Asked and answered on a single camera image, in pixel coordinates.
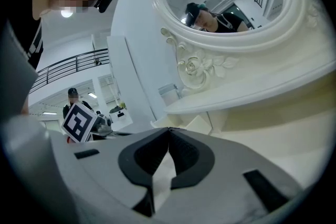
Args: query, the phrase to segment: black cap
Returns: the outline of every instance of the black cap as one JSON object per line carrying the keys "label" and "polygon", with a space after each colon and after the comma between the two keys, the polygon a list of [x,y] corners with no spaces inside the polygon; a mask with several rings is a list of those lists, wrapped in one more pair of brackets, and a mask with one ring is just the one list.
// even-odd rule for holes
{"label": "black cap", "polygon": [[186,13],[186,20],[185,24],[189,27],[195,24],[196,18],[199,15],[200,8],[195,3],[189,3],[187,5],[187,9],[185,10]]}
{"label": "black cap", "polygon": [[68,90],[68,95],[78,95],[76,88],[70,88]]}

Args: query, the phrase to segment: ornate mirror frame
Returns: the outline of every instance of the ornate mirror frame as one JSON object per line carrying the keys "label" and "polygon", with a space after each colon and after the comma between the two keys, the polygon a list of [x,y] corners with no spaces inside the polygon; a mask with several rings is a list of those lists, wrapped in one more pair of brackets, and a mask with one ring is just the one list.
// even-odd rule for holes
{"label": "ornate mirror frame", "polygon": [[187,27],[174,17],[167,0],[153,0],[153,7],[167,29],[181,41],[214,51],[253,52],[274,47],[293,36],[304,21],[307,0],[283,0],[281,13],[269,24],[229,34],[207,33]]}

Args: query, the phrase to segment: reflected ceiling light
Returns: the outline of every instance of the reflected ceiling light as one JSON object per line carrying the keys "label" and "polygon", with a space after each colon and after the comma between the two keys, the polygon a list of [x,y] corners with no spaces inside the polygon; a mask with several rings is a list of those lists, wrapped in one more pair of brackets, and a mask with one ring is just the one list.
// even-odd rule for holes
{"label": "reflected ceiling light", "polygon": [[43,115],[57,115],[57,113],[54,113],[54,112],[43,112]]}
{"label": "reflected ceiling light", "polygon": [[68,9],[65,9],[61,10],[61,14],[64,18],[69,18],[73,14],[73,12]]}
{"label": "reflected ceiling light", "polygon": [[92,92],[88,93],[88,95],[93,97],[93,98],[97,98],[97,96],[95,94],[93,94]]}

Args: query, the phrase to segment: ceiling light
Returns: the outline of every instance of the ceiling light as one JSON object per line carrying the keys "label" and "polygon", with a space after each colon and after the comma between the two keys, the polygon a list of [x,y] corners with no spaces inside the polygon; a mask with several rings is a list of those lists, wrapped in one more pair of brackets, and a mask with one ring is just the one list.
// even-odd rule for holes
{"label": "ceiling light", "polygon": [[57,115],[57,113],[54,113],[54,112],[43,112],[43,115]]}
{"label": "ceiling light", "polygon": [[61,11],[61,14],[64,18],[69,18],[73,14],[73,12],[68,9],[64,9]]}
{"label": "ceiling light", "polygon": [[97,96],[95,94],[93,94],[92,92],[88,93],[88,95],[90,95],[93,98],[97,98]]}

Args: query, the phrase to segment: black shirt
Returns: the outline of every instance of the black shirt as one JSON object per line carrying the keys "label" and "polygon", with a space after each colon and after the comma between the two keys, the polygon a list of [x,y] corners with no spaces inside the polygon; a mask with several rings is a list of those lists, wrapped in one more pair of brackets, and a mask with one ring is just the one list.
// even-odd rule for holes
{"label": "black shirt", "polygon": [[[80,103],[82,103],[83,105],[85,105],[89,110],[92,110],[92,107],[90,107],[90,105],[85,102],[85,101],[80,101]],[[73,104],[70,104],[70,107],[68,105],[66,105],[63,108],[63,119],[65,119],[65,117],[67,116],[67,114],[69,113],[70,108],[72,107]]]}
{"label": "black shirt", "polygon": [[[218,28],[215,33],[236,33],[239,25],[243,22],[243,19],[232,13],[223,13],[223,16],[232,24],[233,29],[230,29],[218,22]],[[223,19],[221,15],[217,15],[217,19],[227,25],[227,22]]]}
{"label": "black shirt", "polygon": [[32,2],[13,0],[8,19],[18,42],[27,53],[28,62],[36,69],[43,52],[43,41],[41,19],[34,20]]}

